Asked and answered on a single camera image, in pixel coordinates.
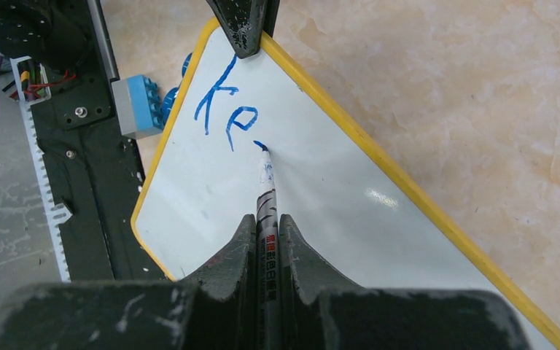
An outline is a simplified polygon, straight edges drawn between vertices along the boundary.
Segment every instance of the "blue round object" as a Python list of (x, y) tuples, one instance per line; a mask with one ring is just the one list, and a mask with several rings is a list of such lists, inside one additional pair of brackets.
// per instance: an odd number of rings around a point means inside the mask
[(162, 111), (162, 119), (164, 125), (166, 125), (166, 122), (168, 122), (168, 116), (171, 113), (171, 109), (173, 109), (173, 104), (175, 103), (175, 98), (177, 97), (178, 91), (179, 86), (173, 87), (169, 90), (169, 92), (166, 94), (166, 96), (164, 96), (164, 99), (162, 100), (162, 106), (160, 107), (160, 110)]
[(185, 71), (187, 70), (188, 65), (190, 65), (190, 59), (192, 58), (192, 53), (185, 58), (184, 64), (182, 66), (182, 77), (185, 75)]

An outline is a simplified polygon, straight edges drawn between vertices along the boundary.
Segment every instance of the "marker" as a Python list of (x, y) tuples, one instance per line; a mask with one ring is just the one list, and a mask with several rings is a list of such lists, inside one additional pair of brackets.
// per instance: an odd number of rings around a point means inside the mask
[(269, 149), (259, 141), (260, 190), (257, 200), (257, 273), (258, 291), (258, 349), (281, 348), (280, 254), (276, 186), (273, 182), (273, 164)]

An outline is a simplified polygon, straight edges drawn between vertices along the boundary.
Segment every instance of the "gray floor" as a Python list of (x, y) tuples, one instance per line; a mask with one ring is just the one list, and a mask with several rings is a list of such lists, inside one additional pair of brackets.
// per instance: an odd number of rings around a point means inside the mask
[(20, 109), (0, 97), (1, 303), (18, 287), (60, 278)]

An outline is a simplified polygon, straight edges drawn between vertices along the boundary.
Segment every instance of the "floor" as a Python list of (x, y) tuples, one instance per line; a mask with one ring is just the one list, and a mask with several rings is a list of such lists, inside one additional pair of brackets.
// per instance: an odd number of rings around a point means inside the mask
[(20, 115), (0, 100), (0, 304), (17, 288), (60, 281)]
[[(102, 4), (121, 76), (165, 92), (213, 16)], [(274, 38), (560, 326), (560, 0), (285, 0)]]

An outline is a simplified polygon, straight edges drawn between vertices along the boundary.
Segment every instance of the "whiteboard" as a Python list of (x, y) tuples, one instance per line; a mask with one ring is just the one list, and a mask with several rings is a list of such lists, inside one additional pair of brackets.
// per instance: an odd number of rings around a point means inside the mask
[(553, 349), (545, 334), (560, 341), (556, 325), (268, 36), (262, 48), (236, 59), (213, 20), (192, 55), (132, 217), (167, 275), (193, 272), (256, 212), (257, 140), (271, 151), (279, 214), (344, 275), (364, 287), (504, 292), (540, 324), (518, 313), (533, 346)]

